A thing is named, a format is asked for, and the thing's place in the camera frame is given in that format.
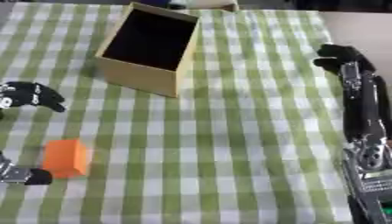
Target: metal robotic hand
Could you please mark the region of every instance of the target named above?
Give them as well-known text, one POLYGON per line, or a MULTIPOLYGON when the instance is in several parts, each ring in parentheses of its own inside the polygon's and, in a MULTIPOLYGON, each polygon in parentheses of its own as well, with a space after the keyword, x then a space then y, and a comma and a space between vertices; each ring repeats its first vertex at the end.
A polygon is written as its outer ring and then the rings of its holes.
MULTIPOLYGON (((0 86, 0 119, 3 118, 2 109, 24 105, 43 106, 56 112, 64 112, 66 109, 61 105, 63 101, 64 97, 42 84, 10 81, 0 86)), ((52 179, 49 171, 14 165, 0 151, 0 183, 49 185, 52 179)))
POLYGON ((355 224, 392 223, 392 120, 385 81, 351 46, 322 45, 314 64, 337 74, 343 87, 342 171, 355 224))

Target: robot finger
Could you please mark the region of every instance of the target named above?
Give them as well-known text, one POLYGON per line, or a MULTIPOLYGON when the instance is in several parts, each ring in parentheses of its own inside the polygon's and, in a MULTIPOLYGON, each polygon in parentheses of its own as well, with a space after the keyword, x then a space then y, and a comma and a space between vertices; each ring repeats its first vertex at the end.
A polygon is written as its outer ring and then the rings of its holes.
POLYGON ((343 63, 337 59, 315 59, 313 64, 317 67, 323 67, 326 71, 333 74, 338 74, 340 67, 343 65, 343 63))
POLYGON ((25 91, 4 91, 0 100, 0 107, 2 109, 21 107, 29 104, 32 100, 32 95, 25 91))
POLYGON ((49 109, 52 109, 56 112, 64 112, 66 109, 59 104, 58 101, 55 101, 53 98, 47 97, 47 96, 41 96, 38 99, 34 100, 37 106, 43 106, 47 107, 49 109))
POLYGON ((21 107, 24 105, 43 106, 56 112, 64 112, 66 109, 51 97, 42 97, 26 91, 3 92, 4 109, 9 107, 21 107))
POLYGON ((44 95, 46 97, 53 98, 56 102, 63 102, 64 97, 62 97, 54 89, 44 86, 40 83, 32 83, 28 81, 9 81, 5 83, 10 88, 15 88, 15 90, 22 90, 36 95, 44 95))
POLYGON ((367 70, 375 72, 375 66, 356 48, 343 45, 322 45, 318 50, 318 56, 335 58, 341 64, 358 61, 361 72, 367 70))

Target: tablecloth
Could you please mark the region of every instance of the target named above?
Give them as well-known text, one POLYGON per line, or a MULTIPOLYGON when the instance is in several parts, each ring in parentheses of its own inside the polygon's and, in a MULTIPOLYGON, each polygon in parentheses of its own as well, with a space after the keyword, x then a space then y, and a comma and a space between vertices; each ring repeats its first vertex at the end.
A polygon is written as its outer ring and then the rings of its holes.
POLYGON ((0 223, 349 222, 341 88, 312 65, 331 41, 315 11, 185 11, 199 42, 179 98, 109 85, 94 54, 119 5, 17 3, 1 81, 37 81, 67 111, 4 111, 0 149, 40 165, 49 140, 88 147, 85 177, 0 186, 0 223))

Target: gingham tablecloth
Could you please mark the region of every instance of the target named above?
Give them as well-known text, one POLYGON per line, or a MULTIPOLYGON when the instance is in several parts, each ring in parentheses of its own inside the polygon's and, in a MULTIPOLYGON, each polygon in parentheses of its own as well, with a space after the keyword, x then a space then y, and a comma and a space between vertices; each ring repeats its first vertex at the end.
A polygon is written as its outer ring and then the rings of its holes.
POLYGON ((199 45, 178 99, 108 85, 94 54, 122 6, 17 3, 0 75, 38 81, 67 112, 5 110, 0 147, 40 165, 79 137, 86 177, 0 186, 0 223, 349 222, 339 171, 341 89, 312 65, 330 40, 317 12, 192 11, 199 45))

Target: orange cube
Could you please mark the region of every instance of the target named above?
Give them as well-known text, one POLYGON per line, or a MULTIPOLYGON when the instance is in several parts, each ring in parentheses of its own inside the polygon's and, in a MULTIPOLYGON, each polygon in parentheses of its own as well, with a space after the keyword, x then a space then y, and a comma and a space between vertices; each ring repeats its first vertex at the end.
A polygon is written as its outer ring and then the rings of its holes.
POLYGON ((58 179, 86 175, 86 151, 79 138, 49 141, 45 146, 42 169, 58 179))

